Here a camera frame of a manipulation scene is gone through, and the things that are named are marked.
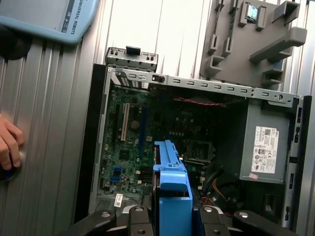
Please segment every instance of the motherboard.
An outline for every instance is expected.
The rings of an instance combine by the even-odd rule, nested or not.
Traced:
[[[154,142],[171,140],[189,173],[192,187],[202,188],[214,157],[216,107],[184,102],[165,92],[113,86],[107,109],[100,190],[104,194],[149,194]]]

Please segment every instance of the power supply label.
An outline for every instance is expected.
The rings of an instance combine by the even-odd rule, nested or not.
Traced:
[[[276,171],[279,131],[256,126],[252,152],[252,172],[274,174]]]
[[[114,207],[121,207],[123,202],[123,194],[116,194]]]

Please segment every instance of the red cable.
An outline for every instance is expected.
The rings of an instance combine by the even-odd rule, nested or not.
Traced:
[[[198,105],[203,105],[203,106],[222,106],[223,103],[202,103],[202,102],[195,102],[195,101],[192,101],[192,100],[189,100],[189,99],[186,99],[186,98],[183,98],[183,97],[177,97],[185,102],[190,102],[190,103],[194,103],[194,104],[198,104]]]

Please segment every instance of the blue plastic drive bracket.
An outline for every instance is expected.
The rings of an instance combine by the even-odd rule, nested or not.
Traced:
[[[153,171],[160,173],[160,192],[182,192],[184,197],[159,198],[159,234],[161,236],[191,236],[192,193],[187,170],[179,159],[178,152],[170,140],[155,142],[159,147],[160,164]]]

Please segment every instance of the human hand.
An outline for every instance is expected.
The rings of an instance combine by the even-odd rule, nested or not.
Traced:
[[[4,170],[12,168],[9,153],[14,167],[21,165],[19,146],[24,143],[21,130],[0,115],[0,165]]]

